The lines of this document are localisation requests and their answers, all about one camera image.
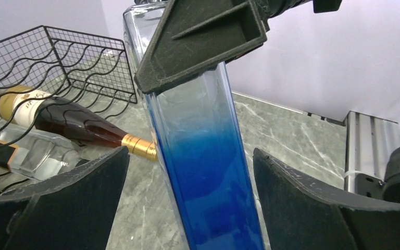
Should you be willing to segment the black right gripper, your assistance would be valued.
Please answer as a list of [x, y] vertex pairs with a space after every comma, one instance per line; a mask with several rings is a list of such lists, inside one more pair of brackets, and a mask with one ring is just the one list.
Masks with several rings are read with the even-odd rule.
[[338, 11], [342, 0], [167, 1], [134, 80], [144, 94], [175, 88], [262, 46], [261, 18], [309, 2], [319, 14]]

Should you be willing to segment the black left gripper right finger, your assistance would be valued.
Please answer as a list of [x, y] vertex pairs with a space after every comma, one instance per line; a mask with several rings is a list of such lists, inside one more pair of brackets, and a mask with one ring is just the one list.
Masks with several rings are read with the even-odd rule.
[[400, 203], [336, 188], [258, 148], [253, 167], [272, 249], [400, 249]]

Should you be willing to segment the aluminium extrusion rail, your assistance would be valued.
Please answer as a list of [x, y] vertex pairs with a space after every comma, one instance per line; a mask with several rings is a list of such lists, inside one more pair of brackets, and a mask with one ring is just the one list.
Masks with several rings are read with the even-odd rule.
[[400, 147], [400, 125], [350, 111], [345, 126], [344, 190], [354, 193], [356, 174], [364, 173], [384, 181], [390, 155]]

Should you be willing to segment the brown bottle gold foil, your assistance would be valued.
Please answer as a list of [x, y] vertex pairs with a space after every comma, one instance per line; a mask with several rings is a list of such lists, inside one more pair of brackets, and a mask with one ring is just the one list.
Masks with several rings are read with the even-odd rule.
[[18, 85], [0, 90], [0, 116], [24, 128], [62, 135], [83, 145], [115, 148], [157, 161], [155, 145], [70, 100]]

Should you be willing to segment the blue square glass bottle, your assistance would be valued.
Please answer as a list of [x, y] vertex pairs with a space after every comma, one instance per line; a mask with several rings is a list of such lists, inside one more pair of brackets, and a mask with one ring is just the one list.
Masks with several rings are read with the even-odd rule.
[[[163, 8], [135, 1], [123, 13], [134, 76]], [[226, 64], [156, 96], [138, 91], [188, 248], [263, 249]]]

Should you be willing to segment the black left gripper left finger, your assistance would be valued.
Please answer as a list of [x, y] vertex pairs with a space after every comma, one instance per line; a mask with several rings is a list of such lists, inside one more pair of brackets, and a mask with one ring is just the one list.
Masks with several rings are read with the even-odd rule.
[[129, 162], [118, 147], [0, 195], [0, 249], [105, 249]]

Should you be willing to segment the clear bottle black gold cap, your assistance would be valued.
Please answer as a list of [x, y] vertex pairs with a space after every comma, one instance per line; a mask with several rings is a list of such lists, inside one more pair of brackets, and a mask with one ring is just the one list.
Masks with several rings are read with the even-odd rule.
[[0, 193], [49, 179], [88, 163], [69, 139], [0, 121]]

